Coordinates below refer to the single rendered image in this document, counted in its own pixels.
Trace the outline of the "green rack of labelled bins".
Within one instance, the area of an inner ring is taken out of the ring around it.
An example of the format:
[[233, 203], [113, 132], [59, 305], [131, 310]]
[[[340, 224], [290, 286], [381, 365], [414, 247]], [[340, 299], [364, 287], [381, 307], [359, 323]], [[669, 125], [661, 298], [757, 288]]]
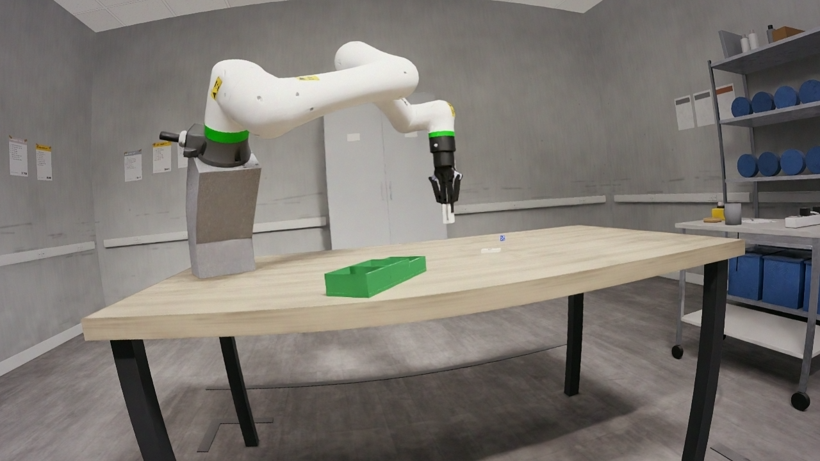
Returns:
[[425, 256], [370, 259], [324, 273], [326, 296], [371, 298], [426, 271]]

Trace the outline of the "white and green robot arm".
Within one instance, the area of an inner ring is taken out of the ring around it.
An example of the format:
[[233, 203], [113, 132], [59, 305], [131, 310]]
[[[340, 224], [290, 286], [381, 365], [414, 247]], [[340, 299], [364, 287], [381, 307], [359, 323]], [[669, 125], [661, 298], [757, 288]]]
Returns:
[[218, 62], [211, 71], [204, 125], [193, 124], [181, 134], [162, 131], [160, 139], [179, 143], [185, 158], [233, 168], [250, 159], [249, 132], [274, 139], [328, 113], [372, 102], [399, 133], [427, 129], [431, 154], [455, 152], [453, 107], [445, 101], [410, 105], [404, 99], [418, 86], [412, 62], [351, 42], [340, 47], [334, 65], [337, 71], [279, 79], [254, 62]]

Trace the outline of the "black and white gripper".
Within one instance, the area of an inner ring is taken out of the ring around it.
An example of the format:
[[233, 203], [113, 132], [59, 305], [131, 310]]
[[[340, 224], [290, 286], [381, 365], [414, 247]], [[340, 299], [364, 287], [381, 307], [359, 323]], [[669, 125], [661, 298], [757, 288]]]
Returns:
[[445, 223], [445, 221], [454, 223], [454, 202], [459, 201], [459, 190], [463, 175], [457, 173], [455, 170], [454, 152], [437, 152], [432, 155], [434, 174], [429, 176], [429, 181], [432, 184], [434, 198], [436, 198], [436, 202], [440, 202], [442, 206], [443, 223]]

